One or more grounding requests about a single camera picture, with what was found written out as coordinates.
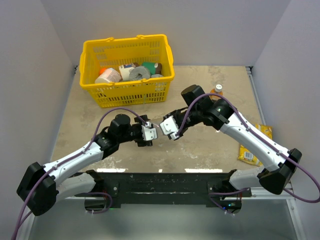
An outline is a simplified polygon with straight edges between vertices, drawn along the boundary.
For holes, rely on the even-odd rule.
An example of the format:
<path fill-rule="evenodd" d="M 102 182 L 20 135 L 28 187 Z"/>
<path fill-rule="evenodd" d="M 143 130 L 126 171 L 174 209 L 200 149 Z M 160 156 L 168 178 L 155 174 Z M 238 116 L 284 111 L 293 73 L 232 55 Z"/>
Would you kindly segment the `orange drink bottle blue label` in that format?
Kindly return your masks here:
<path fill-rule="evenodd" d="M 219 96 L 222 96 L 223 95 L 223 86 L 221 84 L 217 84 L 211 91 L 210 93 L 212 94 L 216 94 L 216 95 L 219 95 Z M 213 101 L 217 101 L 220 99 L 219 96 L 216 96 L 216 95 L 210 95 L 210 99 L 213 100 Z"/>

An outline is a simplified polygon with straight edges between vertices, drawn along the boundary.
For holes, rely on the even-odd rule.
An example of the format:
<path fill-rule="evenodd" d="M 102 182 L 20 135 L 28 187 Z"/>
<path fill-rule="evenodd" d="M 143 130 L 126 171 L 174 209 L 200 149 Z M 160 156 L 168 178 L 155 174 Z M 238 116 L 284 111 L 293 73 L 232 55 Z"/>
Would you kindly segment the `small white bottle cap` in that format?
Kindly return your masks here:
<path fill-rule="evenodd" d="M 223 86 L 222 86 L 221 84 L 217 84 L 217 85 L 215 86 L 215 91 L 216 91 L 216 92 L 221 92 L 221 91 L 222 91 L 222 88 L 223 88 Z"/>

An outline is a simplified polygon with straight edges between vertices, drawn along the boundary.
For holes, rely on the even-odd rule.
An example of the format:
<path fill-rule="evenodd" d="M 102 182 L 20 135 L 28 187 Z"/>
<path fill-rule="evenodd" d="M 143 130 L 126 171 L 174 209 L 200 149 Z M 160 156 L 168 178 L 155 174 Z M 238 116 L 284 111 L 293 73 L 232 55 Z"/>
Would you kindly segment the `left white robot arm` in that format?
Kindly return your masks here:
<path fill-rule="evenodd" d="M 73 175 L 81 169 L 99 162 L 116 151 L 120 144 L 136 142 L 139 147 L 150 147 L 157 139 L 157 130 L 146 115 L 137 116 L 135 123 L 126 114 L 118 114 L 101 132 L 95 131 L 92 139 L 82 148 L 44 165 L 34 162 L 28 166 L 17 188 L 18 196 L 35 216 L 50 210 L 59 199 L 73 195 L 90 193 L 99 196 L 104 184 L 89 173 L 83 173 L 76 183 L 80 189 L 71 187 Z"/>

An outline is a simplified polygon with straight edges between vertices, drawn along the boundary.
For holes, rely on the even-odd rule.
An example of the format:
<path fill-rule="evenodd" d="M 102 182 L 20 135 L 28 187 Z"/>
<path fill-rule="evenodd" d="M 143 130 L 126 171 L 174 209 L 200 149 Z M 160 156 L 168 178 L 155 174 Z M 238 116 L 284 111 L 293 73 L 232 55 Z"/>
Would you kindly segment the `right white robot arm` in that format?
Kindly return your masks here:
<path fill-rule="evenodd" d="M 181 92 L 187 107 L 174 110 L 163 117 L 160 129 L 171 140 L 199 123 L 228 135 L 249 150 L 262 163 L 249 170 L 232 170 L 216 183 L 211 193 L 233 197 L 240 190 L 263 187 L 272 194 L 283 192 L 296 171 L 302 153 L 275 143 L 248 122 L 235 107 L 220 98 L 212 100 L 199 85 L 191 85 Z"/>

